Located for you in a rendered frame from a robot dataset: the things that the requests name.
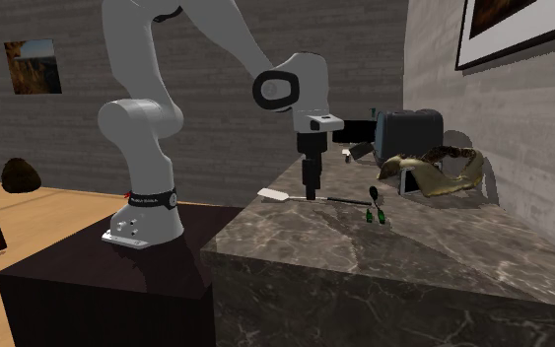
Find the dark robot stand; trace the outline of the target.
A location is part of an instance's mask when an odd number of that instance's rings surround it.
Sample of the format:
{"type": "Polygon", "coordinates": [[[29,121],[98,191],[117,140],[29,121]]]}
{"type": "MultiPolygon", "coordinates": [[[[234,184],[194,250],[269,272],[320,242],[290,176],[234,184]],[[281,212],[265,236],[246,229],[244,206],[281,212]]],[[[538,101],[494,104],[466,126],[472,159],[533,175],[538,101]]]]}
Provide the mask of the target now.
{"type": "Polygon", "coordinates": [[[199,250],[238,207],[184,204],[181,237],[144,249],[102,241],[109,220],[0,271],[15,347],[216,347],[199,250]]]}

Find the unframed landscape wall picture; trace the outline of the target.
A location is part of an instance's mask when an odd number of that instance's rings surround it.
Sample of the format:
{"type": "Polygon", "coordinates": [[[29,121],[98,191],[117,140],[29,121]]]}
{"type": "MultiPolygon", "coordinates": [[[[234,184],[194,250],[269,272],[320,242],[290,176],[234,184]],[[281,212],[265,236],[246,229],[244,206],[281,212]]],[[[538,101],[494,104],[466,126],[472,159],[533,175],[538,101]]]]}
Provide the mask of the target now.
{"type": "Polygon", "coordinates": [[[52,38],[4,43],[15,95],[61,94],[52,38]]]}

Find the small black flat device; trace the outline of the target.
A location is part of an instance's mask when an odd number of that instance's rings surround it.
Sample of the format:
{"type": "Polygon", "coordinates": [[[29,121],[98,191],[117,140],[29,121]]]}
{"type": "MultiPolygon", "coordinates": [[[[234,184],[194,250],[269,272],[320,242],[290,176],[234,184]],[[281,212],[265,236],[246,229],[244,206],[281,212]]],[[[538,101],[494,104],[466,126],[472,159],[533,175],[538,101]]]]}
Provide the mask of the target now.
{"type": "Polygon", "coordinates": [[[374,144],[369,142],[358,143],[349,149],[352,160],[359,160],[374,151],[374,144]]]}

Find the black-framed wall picture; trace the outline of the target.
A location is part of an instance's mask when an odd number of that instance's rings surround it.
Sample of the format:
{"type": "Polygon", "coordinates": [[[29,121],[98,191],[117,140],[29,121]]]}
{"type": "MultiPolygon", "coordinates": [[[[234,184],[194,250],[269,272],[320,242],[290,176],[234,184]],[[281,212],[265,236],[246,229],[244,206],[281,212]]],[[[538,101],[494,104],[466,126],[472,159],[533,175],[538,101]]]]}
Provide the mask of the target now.
{"type": "Polygon", "coordinates": [[[555,39],[555,0],[464,0],[454,69],[555,39]]]}

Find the white tablet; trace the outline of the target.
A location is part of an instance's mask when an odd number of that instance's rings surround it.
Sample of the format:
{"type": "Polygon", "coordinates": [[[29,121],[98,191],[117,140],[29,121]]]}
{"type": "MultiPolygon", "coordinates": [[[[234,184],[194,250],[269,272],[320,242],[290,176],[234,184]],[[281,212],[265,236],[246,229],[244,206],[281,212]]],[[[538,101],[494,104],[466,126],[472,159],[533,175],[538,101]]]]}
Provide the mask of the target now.
{"type": "Polygon", "coordinates": [[[421,193],[424,189],[431,190],[439,182],[442,165],[435,163],[429,167],[406,167],[399,172],[398,193],[409,195],[421,193]]]}

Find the yellow-brown crumpled cloth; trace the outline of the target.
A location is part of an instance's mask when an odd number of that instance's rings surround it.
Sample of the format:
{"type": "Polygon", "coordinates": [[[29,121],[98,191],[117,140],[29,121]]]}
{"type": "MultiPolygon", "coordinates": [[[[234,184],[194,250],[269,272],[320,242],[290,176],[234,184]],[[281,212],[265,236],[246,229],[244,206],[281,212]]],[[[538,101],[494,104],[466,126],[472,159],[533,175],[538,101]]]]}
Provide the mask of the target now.
{"type": "Polygon", "coordinates": [[[398,174],[401,170],[412,168],[413,176],[425,197],[440,196],[477,186],[483,178],[484,158],[480,151],[473,148],[437,146],[421,157],[398,154],[387,159],[377,175],[377,180],[398,174]],[[456,177],[449,177],[435,167],[444,157],[465,158],[466,165],[456,177]]]}

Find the black rectangular box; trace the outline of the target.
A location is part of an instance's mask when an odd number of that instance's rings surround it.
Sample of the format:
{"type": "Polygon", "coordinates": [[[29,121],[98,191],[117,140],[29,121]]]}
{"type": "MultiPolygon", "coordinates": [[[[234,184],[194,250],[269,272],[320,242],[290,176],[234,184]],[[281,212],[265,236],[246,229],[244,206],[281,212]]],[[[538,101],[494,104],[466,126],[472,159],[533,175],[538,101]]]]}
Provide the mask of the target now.
{"type": "Polygon", "coordinates": [[[344,128],[332,133],[333,143],[373,143],[377,122],[375,120],[345,120],[344,128]]]}

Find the black toaster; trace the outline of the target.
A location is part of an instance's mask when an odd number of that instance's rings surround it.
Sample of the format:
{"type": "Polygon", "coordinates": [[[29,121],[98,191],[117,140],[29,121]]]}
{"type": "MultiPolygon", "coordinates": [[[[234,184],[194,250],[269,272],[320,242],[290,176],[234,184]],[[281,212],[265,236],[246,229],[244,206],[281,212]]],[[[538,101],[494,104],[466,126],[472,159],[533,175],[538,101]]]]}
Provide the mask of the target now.
{"type": "Polygon", "coordinates": [[[374,157],[380,167],[396,156],[420,157],[441,146],[444,138],[443,116],[434,109],[380,112],[374,142],[374,157]]]}

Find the brown round pouf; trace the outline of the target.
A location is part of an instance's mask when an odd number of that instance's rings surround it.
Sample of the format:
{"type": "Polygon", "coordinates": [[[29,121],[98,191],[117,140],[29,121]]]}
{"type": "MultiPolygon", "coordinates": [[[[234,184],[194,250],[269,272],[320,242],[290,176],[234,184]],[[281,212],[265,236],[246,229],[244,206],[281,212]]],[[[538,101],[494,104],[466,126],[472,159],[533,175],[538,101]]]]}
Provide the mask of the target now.
{"type": "Polygon", "coordinates": [[[24,159],[12,158],[1,173],[3,189],[8,193],[29,193],[41,187],[37,171],[24,159]]]}

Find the green-handled black tongs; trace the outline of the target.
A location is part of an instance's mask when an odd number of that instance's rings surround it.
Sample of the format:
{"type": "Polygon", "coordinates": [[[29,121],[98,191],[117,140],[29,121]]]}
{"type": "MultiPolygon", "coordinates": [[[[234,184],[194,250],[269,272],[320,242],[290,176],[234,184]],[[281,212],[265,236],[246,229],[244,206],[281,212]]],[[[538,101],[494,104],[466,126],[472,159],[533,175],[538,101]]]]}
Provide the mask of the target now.
{"type": "MultiPolygon", "coordinates": [[[[372,198],[373,205],[376,207],[377,219],[378,219],[380,224],[384,225],[386,223],[386,216],[385,216],[384,211],[378,205],[378,199],[379,199],[378,189],[375,186],[372,185],[369,188],[369,194],[372,198]]],[[[373,214],[372,214],[370,209],[367,209],[366,210],[366,222],[367,223],[372,223],[373,221],[374,221],[373,214]]]]}

